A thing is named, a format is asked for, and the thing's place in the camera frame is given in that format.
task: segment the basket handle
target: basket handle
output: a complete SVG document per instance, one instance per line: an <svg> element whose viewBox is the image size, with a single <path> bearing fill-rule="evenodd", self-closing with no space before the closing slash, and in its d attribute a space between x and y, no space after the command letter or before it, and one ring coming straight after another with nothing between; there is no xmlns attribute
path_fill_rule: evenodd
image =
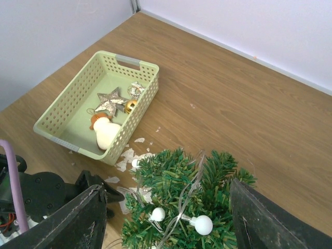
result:
<svg viewBox="0 0 332 249"><path fill-rule="evenodd" d="M77 147L76 145L68 143L68 142L66 142L66 141L64 141L60 138L55 137L55 136L51 137L50 140L57 143L57 144L59 144L59 145L61 145L61 146L63 146L63 147L66 147L67 149L70 149L74 152L78 152L78 150L79 150L79 147Z"/></svg>
<svg viewBox="0 0 332 249"><path fill-rule="evenodd" d="M135 58L131 58L131 57L128 57L128 56L122 56L120 54L117 54L115 56L115 59L117 61L120 61L120 62L123 62L123 63L132 64L134 66L140 66L140 60L135 59Z"/></svg>

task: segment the plush toy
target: plush toy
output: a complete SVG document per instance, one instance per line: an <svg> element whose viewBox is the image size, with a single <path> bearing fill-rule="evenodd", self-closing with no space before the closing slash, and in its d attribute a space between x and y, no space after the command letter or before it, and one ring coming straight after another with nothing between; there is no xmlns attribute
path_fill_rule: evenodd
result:
<svg viewBox="0 0 332 249"><path fill-rule="evenodd" d="M101 150L107 150L110 147L121 128L121 125L112 123L110 118L112 117L105 113L95 114L91 118L90 129L94 129L96 132L97 144Z"/></svg>

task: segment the light bulb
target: light bulb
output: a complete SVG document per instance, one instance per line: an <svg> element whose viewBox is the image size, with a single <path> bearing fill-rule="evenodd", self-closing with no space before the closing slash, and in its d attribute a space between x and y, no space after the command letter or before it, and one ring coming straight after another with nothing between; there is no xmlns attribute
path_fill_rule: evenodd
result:
<svg viewBox="0 0 332 249"><path fill-rule="evenodd" d="M191 218L190 224L195 227L196 232L200 235L208 235L213 229L212 220L206 215Z"/></svg>
<svg viewBox="0 0 332 249"><path fill-rule="evenodd" d="M131 162L131 165L133 166L133 168L138 169L138 168L140 167L140 166L139 166L139 163L140 163L139 160L134 159L134 160Z"/></svg>
<svg viewBox="0 0 332 249"><path fill-rule="evenodd" d="M162 209L161 207L156 207L153 212L152 215L150 217L151 220L154 220L156 222L160 222L162 220L165 219L166 213L165 210Z"/></svg>

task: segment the purple tube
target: purple tube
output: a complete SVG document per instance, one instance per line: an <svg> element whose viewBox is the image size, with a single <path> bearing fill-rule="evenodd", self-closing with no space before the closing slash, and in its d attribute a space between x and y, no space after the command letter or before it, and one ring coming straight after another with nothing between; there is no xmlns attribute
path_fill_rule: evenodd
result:
<svg viewBox="0 0 332 249"><path fill-rule="evenodd" d="M14 202L15 213L20 230L22 233L24 233L29 230L29 226L27 224L25 208L23 204L22 190L19 179L19 171L16 165L15 153L12 146L6 140L0 140L0 145L5 149L6 152L12 200Z"/></svg>

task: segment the silver star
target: silver star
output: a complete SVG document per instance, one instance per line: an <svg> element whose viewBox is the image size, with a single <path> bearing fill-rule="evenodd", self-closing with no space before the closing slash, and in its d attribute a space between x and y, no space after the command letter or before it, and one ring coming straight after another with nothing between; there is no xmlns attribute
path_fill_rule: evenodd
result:
<svg viewBox="0 0 332 249"><path fill-rule="evenodd" d="M119 109L120 111L123 112L125 109L125 107L123 105L126 102L128 102L127 99L119 96L118 87L110 94L97 93L97 95L101 101L101 104L99 106L97 106L97 108L94 111L99 112L101 110L107 110L107 111L109 111L109 114L112 115L113 117L115 115L116 109Z"/></svg>

